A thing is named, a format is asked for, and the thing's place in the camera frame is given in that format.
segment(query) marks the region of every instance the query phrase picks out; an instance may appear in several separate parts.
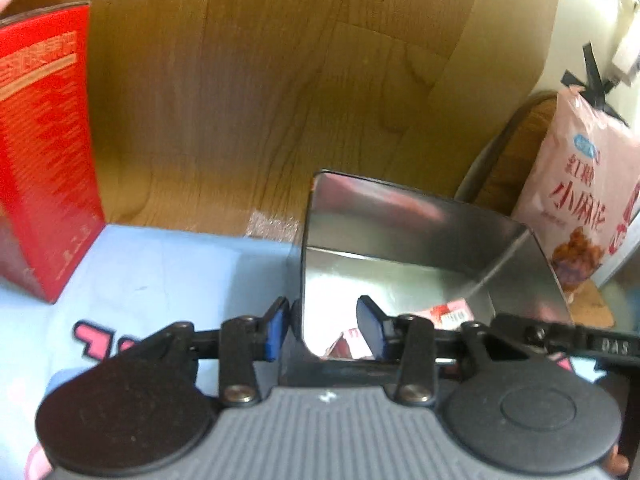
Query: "screw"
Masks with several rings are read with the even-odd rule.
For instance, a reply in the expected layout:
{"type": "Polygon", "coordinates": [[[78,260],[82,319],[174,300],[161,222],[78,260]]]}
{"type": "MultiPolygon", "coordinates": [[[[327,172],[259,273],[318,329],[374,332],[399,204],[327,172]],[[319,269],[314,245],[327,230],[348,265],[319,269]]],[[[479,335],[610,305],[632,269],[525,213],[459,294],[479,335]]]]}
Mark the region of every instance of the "screw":
{"type": "Polygon", "coordinates": [[[245,402],[251,402],[255,399],[255,396],[255,389],[246,384],[233,384],[225,388],[225,399],[229,402],[243,404],[245,402]]]}
{"type": "Polygon", "coordinates": [[[433,394],[424,386],[419,384],[404,384],[398,392],[400,399],[405,402],[419,403],[428,402],[433,394]]]}
{"type": "Polygon", "coordinates": [[[545,340],[545,335],[546,335],[545,329],[542,328],[541,326],[537,327],[535,335],[536,335],[536,339],[538,341],[544,341],[545,340]]]}
{"type": "Polygon", "coordinates": [[[541,344],[545,341],[546,330],[541,326],[529,326],[525,330],[525,337],[532,344],[541,344]]]}

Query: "label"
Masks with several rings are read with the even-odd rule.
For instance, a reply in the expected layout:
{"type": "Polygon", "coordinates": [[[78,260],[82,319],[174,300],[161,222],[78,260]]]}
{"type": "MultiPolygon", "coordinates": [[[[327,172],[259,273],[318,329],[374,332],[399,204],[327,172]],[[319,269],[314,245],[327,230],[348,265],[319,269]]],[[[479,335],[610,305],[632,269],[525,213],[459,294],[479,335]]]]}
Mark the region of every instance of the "label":
{"type": "Polygon", "coordinates": [[[594,339],[594,346],[596,350],[612,355],[626,356],[631,353],[631,344],[625,339],[597,337],[594,339]]]}
{"type": "Polygon", "coordinates": [[[574,146],[576,150],[594,160],[596,164],[600,163],[600,151],[583,134],[578,134],[574,137],[574,146]]]}
{"type": "Polygon", "coordinates": [[[439,330],[457,330],[465,321],[473,321],[474,315],[465,300],[450,301],[444,305],[437,305],[421,312],[418,316],[425,317],[439,330]]]}

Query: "pink snack bag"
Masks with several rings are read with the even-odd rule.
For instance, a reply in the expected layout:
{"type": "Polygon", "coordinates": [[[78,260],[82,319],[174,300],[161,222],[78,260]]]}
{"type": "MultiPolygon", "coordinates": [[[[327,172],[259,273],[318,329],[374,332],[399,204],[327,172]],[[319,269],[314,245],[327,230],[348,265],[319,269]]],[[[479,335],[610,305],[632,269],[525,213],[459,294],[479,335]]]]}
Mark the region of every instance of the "pink snack bag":
{"type": "Polygon", "coordinates": [[[591,107],[581,90],[558,92],[556,114],[511,215],[536,233],[565,292],[618,250],[640,190],[640,138],[591,107]]]}

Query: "cardboard box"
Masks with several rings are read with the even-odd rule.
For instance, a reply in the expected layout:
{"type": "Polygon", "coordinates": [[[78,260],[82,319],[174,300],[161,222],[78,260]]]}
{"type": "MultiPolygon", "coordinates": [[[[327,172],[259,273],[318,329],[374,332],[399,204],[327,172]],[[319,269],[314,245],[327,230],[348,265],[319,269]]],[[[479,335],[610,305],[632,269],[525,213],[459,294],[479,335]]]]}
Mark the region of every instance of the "cardboard box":
{"type": "Polygon", "coordinates": [[[87,4],[0,21],[0,275],[56,301],[104,228],[86,96],[87,4]]]}

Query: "chair backrest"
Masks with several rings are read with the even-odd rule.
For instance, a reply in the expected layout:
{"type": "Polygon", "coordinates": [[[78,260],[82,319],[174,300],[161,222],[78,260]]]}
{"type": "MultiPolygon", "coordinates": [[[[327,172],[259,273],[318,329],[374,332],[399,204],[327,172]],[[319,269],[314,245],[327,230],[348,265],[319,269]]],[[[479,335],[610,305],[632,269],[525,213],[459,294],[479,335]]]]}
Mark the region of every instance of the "chair backrest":
{"type": "Polygon", "coordinates": [[[464,200],[511,215],[555,112],[555,92],[525,102],[493,143],[492,156],[483,161],[483,174],[475,176],[477,190],[464,200]]]}
{"type": "Polygon", "coordinates": [[[321,168],[453,195],[540,76],[558,3],[91,1],[108,218],[276,239],[321,168]]]}

